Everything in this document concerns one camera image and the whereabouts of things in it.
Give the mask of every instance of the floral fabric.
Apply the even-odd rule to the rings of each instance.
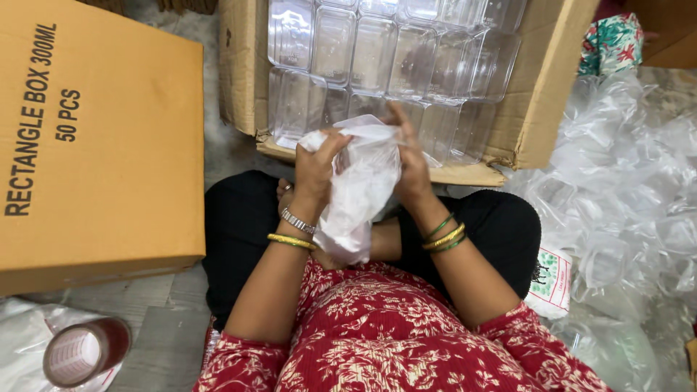
[[[583,39],[579,75],[605,76],[641,64],[644,32],[633,13],[601,19]]]
[[[223,333],[193,391],[609,391],[524,303],[475,331],[420,278],[308,260],[290,347]]]

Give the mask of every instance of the bangle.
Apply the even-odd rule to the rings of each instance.
[[[433,241],[431,243],[427,243],[426,245],[424,245],[424,249],[429,250],[429,249],[437,248],[446,242],[452,241],[453,238],[457,237],[457,235],[462,233],[464,230],[465,230],[465,224],[460,223],[460,226],[458,226],[458,228],[456,228],[455,230],[451,231],[448,235],[444,236],[443,238],[441,238],[437,241]]]
[[[296,237],[271,233],[268,236],[266,236],[266,238],[270,239],[271,241],[285,243],[286,245],[300,246],[301,248],[306,248],[310,250],[317,249],[317,245],[314,245],[313,243],[307,241],[303,241],[301,239],[297,239]]]
[[[448,249],[451,249],[451,248],[454,248],[454,247],[458,246],[462,241],[465,241],[466,238],[467,238],[467,233],[465,233],[465,235],[463,235],[462,238],[460,238],[459,240],[455,241],[454,243],[451,243],[450,245],[446,246],[445,248],[434,249],[434,250],[431,251],[431,253],[445,252],[445,251],[448,250]]]
[[[443,221],[443,223],[441,223],[438,227],[436,227],[436,229],[435,229],[434,231],[432,231],[431,234],[429,234],[429,235],[426,237],[426,239],[430,239],[431,237],[433,237],[434,235],[436,235],[436,233],[437,233],[440,229],[442,229],[443,226],[445,226],[445,224],[447,224],[448,222],[450,222],[450,220],[452,219],[453,216],[455,216],[455,213],[454,213],[454,212],[451,212],[450,215],[448,215],[447,218]]]

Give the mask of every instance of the black pants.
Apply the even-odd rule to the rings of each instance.
[[[222,330],[256,263],[279,224],[278,179],[250,171],[216,183],[206,193],[206,250],[203,266],[208,275],[206,301]],[[467,235],[491,265],[521,298],[530,289],[537,266],[540,225],[535,210],[520,197],[480,190],[462,199],[442,197],[455,218],[465,223]],[[424,278],[449,296],[414,220],[398,213],[402,259],[395,265]]]

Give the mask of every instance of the woman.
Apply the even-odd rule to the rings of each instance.
[[[403,211],[374,226],[371,259],[394,266],[330,270],[309,254],[349,137],[333,132],[314,154],[298,146],[292,193],[260,172],[207,192],[207,299],[224,330],[194,391],[608,391],[521,301],[535,211],[488,190],[438,199],[415,131],[390,109],[406,140]],[[277,196],[302,229],[279,219]]]

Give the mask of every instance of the woman's left hand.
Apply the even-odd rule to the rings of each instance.
[[[314,225],[324,207],[329,203],[333,175],[332,160],[351,141],[351,136],[339,134],[336,128],[326,130],[329,133],[316,153],[311,153],[301,145],[296,147],[296,186],[291,211],[307,215],[306,223]]]

